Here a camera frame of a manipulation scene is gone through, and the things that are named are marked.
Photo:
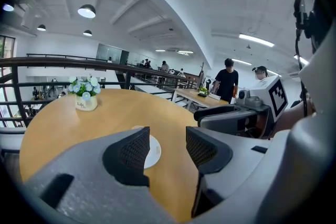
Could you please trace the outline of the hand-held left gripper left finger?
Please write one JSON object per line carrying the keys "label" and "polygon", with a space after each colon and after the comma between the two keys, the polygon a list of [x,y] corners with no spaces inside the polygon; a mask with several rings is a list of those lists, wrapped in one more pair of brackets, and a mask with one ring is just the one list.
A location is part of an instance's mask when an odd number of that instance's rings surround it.
{"label": "hand-held left gripper left finger", "polygon": [[148,127],[78,143],[24,183],[52,224],[175,224],[150,193],[144,174]]}

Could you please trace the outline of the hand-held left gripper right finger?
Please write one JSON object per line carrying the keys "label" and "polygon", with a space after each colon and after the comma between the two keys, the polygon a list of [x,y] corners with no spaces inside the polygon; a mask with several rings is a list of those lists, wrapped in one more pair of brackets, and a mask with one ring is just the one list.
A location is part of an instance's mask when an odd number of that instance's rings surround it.
{"label": "hand-held left gripper right finger", "polygon": [[227,199],[257,167],[270,144],[270,140],[186,127],[186,149],[198,170],[192,218]]}

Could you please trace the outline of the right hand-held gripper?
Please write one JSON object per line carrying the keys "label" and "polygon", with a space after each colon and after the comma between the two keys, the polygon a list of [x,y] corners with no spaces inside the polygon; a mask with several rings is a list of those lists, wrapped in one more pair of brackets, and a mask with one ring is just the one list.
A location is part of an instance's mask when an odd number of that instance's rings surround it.
{"label": "right hand-held gripper", "polygon": [[255,114],[247,118],[246,132],[253,138],[270,138],[275,124],[288,105],[287,95],[279,75],[268,77],[269,86],[249,90],[245,105],[223,105],[200,109],[194,113],[198,126],[226,134],[238,133],[238,117],[232,112]]}

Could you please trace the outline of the white saucer plate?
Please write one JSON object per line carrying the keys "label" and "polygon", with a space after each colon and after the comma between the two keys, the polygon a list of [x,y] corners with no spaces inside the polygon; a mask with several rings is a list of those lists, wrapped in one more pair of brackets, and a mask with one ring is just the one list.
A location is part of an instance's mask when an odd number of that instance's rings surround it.
{"label": "white saucer plate", "polygon": [[161,152],[162,150],[158,140],[150,135],[150,150],[145,159],[144,169],[154,166],[159,161]]}

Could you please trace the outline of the person's right forearm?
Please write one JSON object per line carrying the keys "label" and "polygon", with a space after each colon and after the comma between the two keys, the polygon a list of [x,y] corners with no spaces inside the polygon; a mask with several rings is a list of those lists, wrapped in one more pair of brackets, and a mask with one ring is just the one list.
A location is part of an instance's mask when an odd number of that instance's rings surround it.
{"label": "person's right forearm", "polygon": [[303,102],[297,104],[293,108],[289,108],[283,112],[283,114],[279,117],[278,121],[275,124],[274,131],[271,134],[273,137],[276,133],[283,130],[290,130],[293,126],[305,118],[304,115],[304,104]]}

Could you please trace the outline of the rectangular wooden table white legs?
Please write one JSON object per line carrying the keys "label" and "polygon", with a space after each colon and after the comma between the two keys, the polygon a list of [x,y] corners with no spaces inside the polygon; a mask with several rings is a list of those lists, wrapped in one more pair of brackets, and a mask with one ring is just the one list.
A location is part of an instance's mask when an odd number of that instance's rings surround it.
{"label": "rectangular wooden table white legs", "polygon": [[221,99],[214,99],[212,97],[201,97],[198,95],[199,92],[195,89],[178,89],[174,90],[172,96],[172,102],[177,104],[178,102],[184,102],[185,108],[187,110],[190,109],[192,103],[196,103],[198,106],[202,108],[214,108],[218,106],[228,105],[227,101]]}

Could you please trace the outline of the wooden coat rack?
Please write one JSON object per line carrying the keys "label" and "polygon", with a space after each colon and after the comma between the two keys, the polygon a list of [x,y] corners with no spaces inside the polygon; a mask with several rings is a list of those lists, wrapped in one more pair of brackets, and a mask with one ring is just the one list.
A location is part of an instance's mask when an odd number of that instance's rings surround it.
{"label": "wooden coat rack", "polygon": [[198,88],[203,85],[204,76],[205,76],[205,73],[204,73],[204,62],[203,62],[202,65],[201,65],[201,71],[200,71],[199,76],[198,76],[198,82],[197,82],[197,87]]}

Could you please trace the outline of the pale flowers in cream pot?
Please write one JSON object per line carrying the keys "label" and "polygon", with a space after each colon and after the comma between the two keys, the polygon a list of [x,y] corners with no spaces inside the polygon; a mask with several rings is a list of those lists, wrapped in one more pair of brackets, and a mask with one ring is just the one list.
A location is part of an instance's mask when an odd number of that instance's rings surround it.
{"label": "pale flowers in cream pot", "polygon": [[85,79],[75,76],[69,78],[68,93],[75,96],[75,108],[80,111],[93,111],[98,106],[97,95],[101,88],[96,77],[90,75]]}

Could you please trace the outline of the dark metal railing wooden handrail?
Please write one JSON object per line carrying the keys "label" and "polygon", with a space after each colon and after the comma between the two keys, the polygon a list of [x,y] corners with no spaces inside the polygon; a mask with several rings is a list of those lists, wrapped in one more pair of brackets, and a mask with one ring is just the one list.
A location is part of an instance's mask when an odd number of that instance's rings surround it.
{"label": "dark metal railing wooden handrail", "polygon": [[105,80],[100,82],[101,86],[121,86],[123,89],[129,90],[132,86],[138,86],[138,82],[132,82],[131,77],[135,74],[143,74],[145,76],[157,76],[165,78],[164,83],[147,83],[144,86],[158,86],[176,88],[181,84],[186,89],[195,89],[196,81],[189,78],[175,76],[169,73],[155,71],[152,69],[132,67],[128,65],[117,65],[104,61],[99,61],[93,58],[70,59],[60,57],[16,57],[16,58],[2,58],[0,59],[0,68],[10,68],[10,73],[0,77],[0,89],[12,88],[14,90],[15,101],[0,101],[0,108],[2,105],[10,108],[11,105],[16,105],[19,108],[18,117],[3,117],[0,111],[0,122],[20,122],[24,127],[27,127],[32,121],[33,117],[28,116],[25,111],[26,105],[48,104],[50,100],[40,101],[24,101],[20,93],[22,87],[33,86],[68,86],[69,82],[19,82],[18,68],[19,67],[52,67],[52,68],[75,68],[94,71],[118,71],[125,74],[123,81],[113,82],[112,80]]}

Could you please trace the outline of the black balcony railing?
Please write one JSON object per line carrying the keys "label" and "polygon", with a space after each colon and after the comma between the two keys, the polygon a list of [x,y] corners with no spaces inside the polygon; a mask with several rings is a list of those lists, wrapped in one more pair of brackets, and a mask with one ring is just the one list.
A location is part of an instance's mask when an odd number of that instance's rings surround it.
{"label": "black balcony railing", "polygon": [[60,58],[60,59],[71,59],[79,61],[95,61],[99,63],[107,63],[108,61],[100,58],[91,58],[83,56],[73,56],[73,55],[58,55],[58,54],[26,54],[30,58]]}

